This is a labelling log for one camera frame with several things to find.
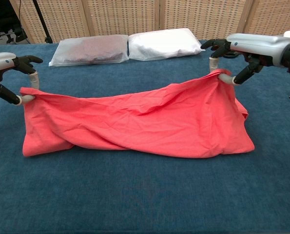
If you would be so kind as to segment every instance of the cloth fold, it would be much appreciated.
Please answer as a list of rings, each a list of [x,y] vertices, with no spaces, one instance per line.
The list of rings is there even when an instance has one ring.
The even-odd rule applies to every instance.
[[[218,69],[202,78],[114,97],[77,98],[21,88],[36,98],[24,105],[24,156],[74,145],[101,150],[138,150],[204,158],[249,152],[254,145],[244,121],[247,110],[234,87],[218,79]]]

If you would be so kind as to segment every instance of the blue table surface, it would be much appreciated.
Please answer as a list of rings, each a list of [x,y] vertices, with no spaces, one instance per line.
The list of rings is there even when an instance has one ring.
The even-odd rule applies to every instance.
[[[42,58],[41,90],[84,98],[204,76],[211,52],[48,67],[56,47],[1,45],[0,52]],[[220,60],[234,74],[245,66],[242,56]],[[2,83],[18,93],[29,79],[12,70]],[[0,99],[0,233],[290,232],[290,74],[265,67],[235,89],[256,149],[208,159],[80,147],[24,158],[23,107]]]

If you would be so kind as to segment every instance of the white bag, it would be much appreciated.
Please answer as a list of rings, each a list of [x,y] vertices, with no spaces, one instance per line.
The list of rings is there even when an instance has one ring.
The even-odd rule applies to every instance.
[[[128,60],[127,35],[61,40],[49,66],[119,63]]]
[[[129,59],[150,61],[196,55],[203,51],[188,28],[167,29],[129,36]]]

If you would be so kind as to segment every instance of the robotic arm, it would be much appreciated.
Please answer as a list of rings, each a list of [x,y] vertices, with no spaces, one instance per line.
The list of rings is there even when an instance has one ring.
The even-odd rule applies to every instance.
[[[226,39],[211,39],[201,46],[202,49],[209,47],[214,50],[212,59],[236,51],[243,54],[249,63],[235,77],[222,74],[220,79],[229,84],[242,84],[254,73],[260,72],[263,66],[286,67],[290,73],[290,37],[236,33]]]
[[[29,74],[32,87],[39,88],[39,78],[38,73],[33,69],[31,62],[42,63],[43,60],[32,55],[16,57],[12,53],[0,53],[0,82],[3,80],[3,73],[14,69],[21,71],[25,74]],[[0,98],[8,101],[9,103],[20,105],[22,103],[22,97],[15,95],[12,91],[0,84]],[[33,99],[33,97],[25,97],[24,100],[28,101]]]

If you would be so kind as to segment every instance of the wicker screen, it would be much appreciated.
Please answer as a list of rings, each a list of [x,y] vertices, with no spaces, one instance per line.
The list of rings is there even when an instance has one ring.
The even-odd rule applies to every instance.
[[[246,33],[278,35],[290,30],[290,0],[259,0],[256,4]]]
[[[158,29],[158,0],[83,0],[83,3],[91,35],[130,35]]]
[[[11,0],[19,9],[20,0]],[[53,42],[90,35],[81,0],[39,0]],[[21,0],[20,18],[29,31],[32,42],[44,43],[45,33],[32,0]]]
[[[163,0],[162,29],[188,27],[198,39],[225,38],[237,31],[246,0]]]

